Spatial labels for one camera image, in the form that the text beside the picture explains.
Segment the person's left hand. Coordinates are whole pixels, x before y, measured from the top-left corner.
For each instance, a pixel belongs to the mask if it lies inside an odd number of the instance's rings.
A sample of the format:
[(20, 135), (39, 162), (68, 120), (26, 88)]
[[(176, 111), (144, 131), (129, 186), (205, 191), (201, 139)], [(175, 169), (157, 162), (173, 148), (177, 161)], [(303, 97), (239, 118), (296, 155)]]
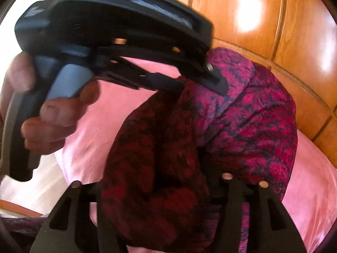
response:
[[(33, 60), (25, 52), (18, 54), (5, 74), (1, 89), (1, 121), (14, 92), (28, 93), (35, 86)], [(77, 98), (46, 101), (37, 117), (26, 120), (21, 127), (25, 149), (49, 155), (63, 148), (65, 139), (76, 131), (78, 121), (100, 95), (97, 81), (87, 84)]]

